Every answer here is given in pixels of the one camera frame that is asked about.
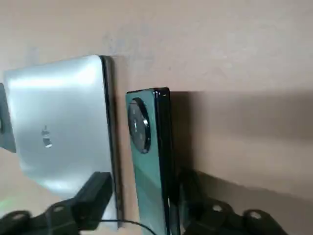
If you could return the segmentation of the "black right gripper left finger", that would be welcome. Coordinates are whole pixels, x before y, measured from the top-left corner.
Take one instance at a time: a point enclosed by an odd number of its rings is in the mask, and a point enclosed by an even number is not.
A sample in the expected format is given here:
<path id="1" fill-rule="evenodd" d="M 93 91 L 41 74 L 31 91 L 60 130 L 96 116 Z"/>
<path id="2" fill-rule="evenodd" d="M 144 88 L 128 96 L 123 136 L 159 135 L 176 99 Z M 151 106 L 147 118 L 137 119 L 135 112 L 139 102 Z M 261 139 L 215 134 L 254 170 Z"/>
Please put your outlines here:
<path id="1" fill-rule="evenodd" d="M 2 235 L 79 235 L 97 229 L 113 194 L 109 172 L 94 172 L 78 193 L 32 216 L 18 210 L 0 218 Z"/>

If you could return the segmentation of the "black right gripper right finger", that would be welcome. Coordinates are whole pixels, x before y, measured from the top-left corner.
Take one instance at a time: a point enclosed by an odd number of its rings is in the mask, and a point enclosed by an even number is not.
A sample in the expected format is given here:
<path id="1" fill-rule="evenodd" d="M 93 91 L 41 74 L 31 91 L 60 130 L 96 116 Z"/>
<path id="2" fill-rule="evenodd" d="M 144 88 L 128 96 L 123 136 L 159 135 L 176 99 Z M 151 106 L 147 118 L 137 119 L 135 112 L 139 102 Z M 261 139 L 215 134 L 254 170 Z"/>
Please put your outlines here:
<path id="1" fill-rule="evenodd" d="M 237 214 L 228 203 L 206 196 L 194 171 L 181 170 L 178 183 L 185 235 L 287 235 L 265 211 L 248 209 Z"/>

